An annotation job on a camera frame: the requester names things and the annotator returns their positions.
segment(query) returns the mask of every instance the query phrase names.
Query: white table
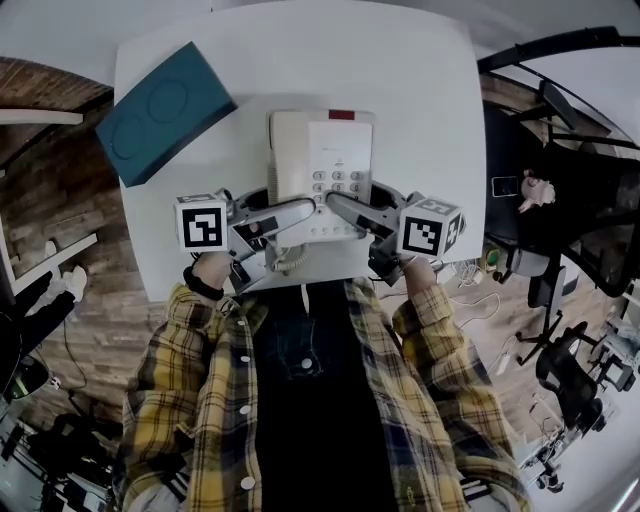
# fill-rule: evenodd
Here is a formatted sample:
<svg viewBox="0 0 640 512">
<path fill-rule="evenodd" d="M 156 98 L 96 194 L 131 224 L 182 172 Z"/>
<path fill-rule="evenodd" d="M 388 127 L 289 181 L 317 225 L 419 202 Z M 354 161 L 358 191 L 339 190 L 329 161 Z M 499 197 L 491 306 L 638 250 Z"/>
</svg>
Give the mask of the white table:
<svg viewBox="0 0 640 512">
<path fill-rule="evenodd" d="M 374 179 L 463 207 L 468 227 L 450 259 L 480 255 L 485 142 L 480 85 L 466 28 L 424 11 L 369 2 L 275 2 L 211 13 L 118 49 L 115 99 L 194 41 L 240 108 L 146 184 L 122 187 L 150 300 L 166 300 L 191 257 L 178 250 L 176 196 L 266 186 L 266 113 L 365 110 L 377 118 Z M 370 274 L 370 240 L 317 244 L 289 278 L 260 287 Z"/>
</svg>

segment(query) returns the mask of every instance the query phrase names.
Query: teal box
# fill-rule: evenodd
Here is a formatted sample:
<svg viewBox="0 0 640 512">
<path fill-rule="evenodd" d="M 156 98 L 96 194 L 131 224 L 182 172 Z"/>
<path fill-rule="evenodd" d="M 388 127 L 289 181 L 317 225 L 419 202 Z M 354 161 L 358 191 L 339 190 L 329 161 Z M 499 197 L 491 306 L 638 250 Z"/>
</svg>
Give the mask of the teal box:
<svg viewBox="0 0 640 512">
<path fill-rule="evenodd" d="M 191 42 L 143 78 L 96 132 L 118 176 L 133 187 L 236 108 Z"/>
</svg>

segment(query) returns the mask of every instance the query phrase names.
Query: white marker cube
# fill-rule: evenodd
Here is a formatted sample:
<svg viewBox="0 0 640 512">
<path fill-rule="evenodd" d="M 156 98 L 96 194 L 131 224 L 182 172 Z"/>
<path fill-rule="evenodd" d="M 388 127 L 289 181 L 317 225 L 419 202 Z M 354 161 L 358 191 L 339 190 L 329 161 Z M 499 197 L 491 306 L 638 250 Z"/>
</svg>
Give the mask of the white marker cube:
<svg viewBox="0 0 640 512">
<path fill-rule="evenodd" d="M 227 250 L 227 204 L 211 194 L 181 196 L 175 204 L 176 229 L 183 252 Z"/>
<path fill-rule="evenodd" d="M 460 207 L 427 197 L 400 213 L 398 254 L 442 258 L 466 227 Z"/>
</svg>

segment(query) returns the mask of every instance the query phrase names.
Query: white sneaker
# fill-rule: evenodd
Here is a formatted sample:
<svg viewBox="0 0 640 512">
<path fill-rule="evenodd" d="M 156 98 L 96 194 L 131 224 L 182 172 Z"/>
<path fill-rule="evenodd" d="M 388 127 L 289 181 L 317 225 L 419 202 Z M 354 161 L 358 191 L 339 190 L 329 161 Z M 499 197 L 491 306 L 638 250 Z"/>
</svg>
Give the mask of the white sneaker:
<svg viewBox="0 0 640 512">
<path fill-rule="evenodd" d="M 84 287 L 87 286 L 87 273 L 80 266 L 76 266 L 73 272 L 65 272 L 62 276 L 67 291 L 71 292 L 75 297 L 74 302 L 80 302 L 84 293 Z"/>
<path fill-rule="evenodd" d="M 46 244 L 44 244 L 44 257 L 46 258 L 50 258 L 51 256 L 53 256 L 54 254 L 56 254 L 58 252 L 58 248 L 56 247 L 56 244 L 53 240 L 49 240 Z M 53 274 L 53 279 L 57 280 L 60 279 L 60 268 L 53 267 L 51 269 L 51 273 Z"/>
</svg>

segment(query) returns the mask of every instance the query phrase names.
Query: shirt cuff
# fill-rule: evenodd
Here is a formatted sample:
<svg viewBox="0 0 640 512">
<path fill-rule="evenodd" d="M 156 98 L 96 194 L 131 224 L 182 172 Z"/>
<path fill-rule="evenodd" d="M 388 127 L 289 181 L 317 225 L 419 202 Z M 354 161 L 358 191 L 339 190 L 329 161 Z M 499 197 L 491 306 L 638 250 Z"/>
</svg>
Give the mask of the shirt cuff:
<svg viewBox="0 0 640 512">
<path fill-rule="evenodd" d="M 190 329 L 206 330 L 213 320 L 215 302 L 192 292 L 183 284 L 171 291 L 167 305 L 167 318 Z"/>
<path fill-rule="evenodd" d="M 404 338 L 452 314 L 444 288 L 433 285 L 416 293 L 398 308 L 393 314 L 393 327 Z"/>
</svg>

